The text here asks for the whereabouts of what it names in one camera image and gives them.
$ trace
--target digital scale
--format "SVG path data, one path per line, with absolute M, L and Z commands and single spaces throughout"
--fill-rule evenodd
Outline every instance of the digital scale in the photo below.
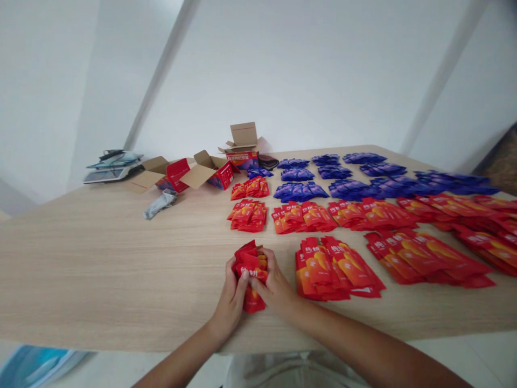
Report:
M 134 161 L 133 163 L 127 164 L 121 167 L 105 167 L 99 168 L 95 171 L 90 172 L 85 180 L 84 184 L 88 183 L 102 183 L 102 182 L 115 182 L 126 178 L 136 170 L 141 169 L 142 162 L 140 160 Z

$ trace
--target wooden table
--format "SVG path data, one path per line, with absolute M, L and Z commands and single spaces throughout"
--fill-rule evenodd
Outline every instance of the wooden table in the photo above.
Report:
M 376 152 L 408 170 L 431 166 L 372 145 L 272 154 L 278 159 L 325 153 Z M 358 165 L 354 178 L 368 182 Z M 327 190 L 312 163 L 315 181 Z M 280 171 L 268 178 L 271 193 Z M 239 176 L 236 182 L 247 178 Z M 122 184 L 90 185 L 0 225 L 0 336 L 52 347 L 169 351 L 209 319 L 224 280 L 225 262 L 244 243 L 275 250 L 295 286 L 295 251 L 309 235 L 276 235 L 270 215 L 262 233 L 230 230 L 231 188 L 208 184 L 184 191 L 151 221 L 142 212 L 160 195 L 137 195 Z M 272 209 L 278 199 L 264 198 Z M 317 198 L 327 204 L 332 198 Z M 447 233 L 422 229 L 470 254 Z M 402 340 L 517 329 L 517 280 L 490 274 L 487 289 L 397 285 L 366 248 L 365 232 L 327 233 L 359 251 L 388 287 L 381 299 L 352 297 L 325 305 Z M 226 352 L 316 349 L 319 345 L 266 309 L 243 315 Z

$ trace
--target cardboard box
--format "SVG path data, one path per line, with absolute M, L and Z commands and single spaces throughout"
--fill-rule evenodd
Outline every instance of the cardboard box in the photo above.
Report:
M 197 165 L 180 178 L 180 181 L 198 189 L 203 183 L 208 182 L 215 187 L 226 190 L 233 181 L 233 174 L 241 172 L 235 165 L 226 159 L 210 156 L 206 150 L 194 155 Z
M 163 156 L 158 156 L 143 162 L 142 166 L 145 171 L 125 184 L 132 192 L 141 194 L 154 185 L 161 190 L 172 189 L 177 192 L 182 192 L 188 187 L 180 181 L 190 170 L 187 158 L 168 162 Z
M 235 124 L 230 126 L 233 142 L 228 141 L 227 148 L 218 147 L 226 158 L 235 164 L 239 170 L 247 170 L 250 167 L 258 167 L 261 150 L 261 137 L 257 138 L 257 129 L 254 122 Z

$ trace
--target blue object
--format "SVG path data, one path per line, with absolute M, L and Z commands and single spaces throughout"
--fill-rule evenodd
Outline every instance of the blue object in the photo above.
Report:
M 2 388 L 38 388 L 56 381 L 89 352 L 22 345 L 0 371 Z

